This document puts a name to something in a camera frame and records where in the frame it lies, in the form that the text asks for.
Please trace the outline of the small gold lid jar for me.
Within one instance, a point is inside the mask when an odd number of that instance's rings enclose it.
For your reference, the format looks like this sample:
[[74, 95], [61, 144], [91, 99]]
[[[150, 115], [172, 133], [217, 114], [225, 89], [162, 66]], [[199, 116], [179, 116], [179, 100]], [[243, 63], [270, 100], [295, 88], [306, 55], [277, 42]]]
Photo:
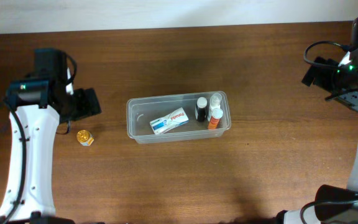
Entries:
[[82, 146], [90, 146], [94, 142], [93, 135], [87, 130], [78, 131], [76, 139]]

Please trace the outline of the white spray bottle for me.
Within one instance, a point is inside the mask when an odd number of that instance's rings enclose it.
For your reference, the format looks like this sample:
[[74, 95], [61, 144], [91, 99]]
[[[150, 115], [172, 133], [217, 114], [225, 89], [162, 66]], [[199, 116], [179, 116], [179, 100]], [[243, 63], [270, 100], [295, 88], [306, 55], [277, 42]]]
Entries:
[[219, 93], [215, 93], [209, 99], [207, 119], [210, 121], [213, 110], [221, 107], [222, 96]]

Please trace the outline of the orange tube white cap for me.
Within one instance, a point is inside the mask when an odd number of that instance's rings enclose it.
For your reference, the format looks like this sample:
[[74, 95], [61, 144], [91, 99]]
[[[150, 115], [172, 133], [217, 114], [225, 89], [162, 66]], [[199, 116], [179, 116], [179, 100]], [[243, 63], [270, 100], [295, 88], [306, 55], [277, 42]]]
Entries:
[[211, 118], [208, 124], [208, 129], [216, 129], [223, 115], [224, 115], [223, 110], [220, 108], [216, 108], [212, 110]]

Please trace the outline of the white Panadol box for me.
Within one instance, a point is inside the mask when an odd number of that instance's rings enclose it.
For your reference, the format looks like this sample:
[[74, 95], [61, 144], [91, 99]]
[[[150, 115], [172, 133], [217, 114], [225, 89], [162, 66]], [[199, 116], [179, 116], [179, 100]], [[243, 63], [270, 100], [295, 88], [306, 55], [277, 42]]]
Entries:
[[163, 134], [189, 121], [183, 108], [179, 108], [170, 114], [157, 118], [150, 122], [154, 134]]

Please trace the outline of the dark syrup bottle white cap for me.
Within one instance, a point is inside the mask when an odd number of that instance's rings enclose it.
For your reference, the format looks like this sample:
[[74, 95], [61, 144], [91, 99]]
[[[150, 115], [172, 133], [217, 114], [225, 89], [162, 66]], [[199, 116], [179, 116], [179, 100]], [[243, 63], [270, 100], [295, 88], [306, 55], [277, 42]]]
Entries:
[[206, 117], [206, 107], [208, 101], [205, 97], [200, 97], [197, 99], [195, 106], [195, 118], [198, 122], [203, 122]]

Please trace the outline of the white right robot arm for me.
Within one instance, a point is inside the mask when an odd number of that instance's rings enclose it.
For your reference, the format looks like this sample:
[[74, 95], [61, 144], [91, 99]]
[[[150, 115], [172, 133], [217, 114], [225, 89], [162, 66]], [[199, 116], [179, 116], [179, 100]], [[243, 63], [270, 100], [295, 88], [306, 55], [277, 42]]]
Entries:
[[[326, 101], [338, 103], [358, 112], [358, 17], [352, 23], [351, 42], [341, 45], [342, 60], [316, 57], [304, 61], [310, 65], [302, 79], [306, 86], [316, 85], [329, 92]], [[299, 210], [283, 210], [274, 223], [358, 223], [358, 143], [356, 158], [345, 188], [322, 185], [314, 201]]]

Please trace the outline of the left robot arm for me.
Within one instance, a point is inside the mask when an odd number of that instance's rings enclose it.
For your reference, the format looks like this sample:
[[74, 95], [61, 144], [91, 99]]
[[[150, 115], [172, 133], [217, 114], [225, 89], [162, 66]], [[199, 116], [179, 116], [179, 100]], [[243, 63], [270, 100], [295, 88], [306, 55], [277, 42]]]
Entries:
[[10, 83], [3, 100], [12, 142], [0, 223], [71, 223], [55, 214], [53, 144], [62, 123], [101, 113], [95, 90], [74, 89], [77, 64], [53, 48], [34, 51], [34, 71]]

